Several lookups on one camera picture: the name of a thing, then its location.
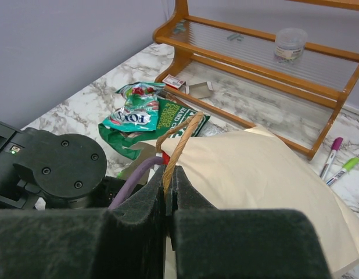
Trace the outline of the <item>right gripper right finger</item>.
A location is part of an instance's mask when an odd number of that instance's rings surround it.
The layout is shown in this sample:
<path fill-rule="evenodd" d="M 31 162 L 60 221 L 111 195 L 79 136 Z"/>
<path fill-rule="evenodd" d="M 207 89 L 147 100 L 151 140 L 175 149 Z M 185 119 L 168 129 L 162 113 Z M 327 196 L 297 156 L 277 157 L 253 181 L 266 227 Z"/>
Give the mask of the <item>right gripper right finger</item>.
<path fill-rule="evenodd" d="M 300 211 L 216 209 L 182 167 L 172 177 L 178 278 L 330 278 L 315 229 Z"/>

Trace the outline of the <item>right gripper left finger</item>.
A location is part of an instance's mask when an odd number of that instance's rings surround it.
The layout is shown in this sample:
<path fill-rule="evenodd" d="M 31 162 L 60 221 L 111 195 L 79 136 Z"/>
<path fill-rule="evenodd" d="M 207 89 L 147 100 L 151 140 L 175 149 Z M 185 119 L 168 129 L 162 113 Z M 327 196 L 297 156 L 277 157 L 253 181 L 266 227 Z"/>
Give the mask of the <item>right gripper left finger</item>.
<path fill-rule="evenodd" d="M 0 210 L 0 278 L 163 278 L 163 172 L 115 210 Z"/>

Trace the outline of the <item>beige paper bag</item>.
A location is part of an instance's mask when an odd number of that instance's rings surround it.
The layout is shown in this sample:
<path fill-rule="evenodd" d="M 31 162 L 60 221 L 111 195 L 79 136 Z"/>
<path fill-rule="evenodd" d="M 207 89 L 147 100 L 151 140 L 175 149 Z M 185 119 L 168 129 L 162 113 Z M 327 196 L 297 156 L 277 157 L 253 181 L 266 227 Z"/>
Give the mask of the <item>beige paper bag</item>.
<path fill-rule="evenodd" d="M 359 218 L 298 156 L 263 127 L 144 143 L 170 156 L 216 209 L 290 209 L 313 225 L 331 277 L 359 264 Z"/>

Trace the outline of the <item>green snack packet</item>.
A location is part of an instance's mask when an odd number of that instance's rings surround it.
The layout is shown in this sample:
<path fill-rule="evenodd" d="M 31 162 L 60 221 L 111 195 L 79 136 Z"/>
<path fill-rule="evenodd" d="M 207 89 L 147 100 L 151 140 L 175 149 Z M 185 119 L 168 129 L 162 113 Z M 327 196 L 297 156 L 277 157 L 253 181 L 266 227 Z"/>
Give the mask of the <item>green snack packet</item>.
<path fill-rule="evenodd" d="M 131 149 L 133 145 L 141 141 L 156 140 L 168 130 L 181 124 L 197 111 L 166 99 L 159 98 L 159 121 L 155 131 L 124 133 L 112 128 L 98 125 L 100 137 L 108 143 L 117 153 L 131 160 L 135 160 L 140 150 Z"/>

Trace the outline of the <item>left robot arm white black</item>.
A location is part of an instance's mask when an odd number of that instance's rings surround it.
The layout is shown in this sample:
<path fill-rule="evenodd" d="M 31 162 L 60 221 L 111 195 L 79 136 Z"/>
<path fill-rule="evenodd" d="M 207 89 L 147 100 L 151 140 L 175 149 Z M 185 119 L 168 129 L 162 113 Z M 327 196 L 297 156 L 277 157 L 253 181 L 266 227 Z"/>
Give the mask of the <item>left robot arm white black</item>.
<path fill-rule="evenodd" d="M 102 147 L 81 134 L 18 130 L 0 121 L 0 209 L 108 207 L 125 183 L 106 174 Z"/>

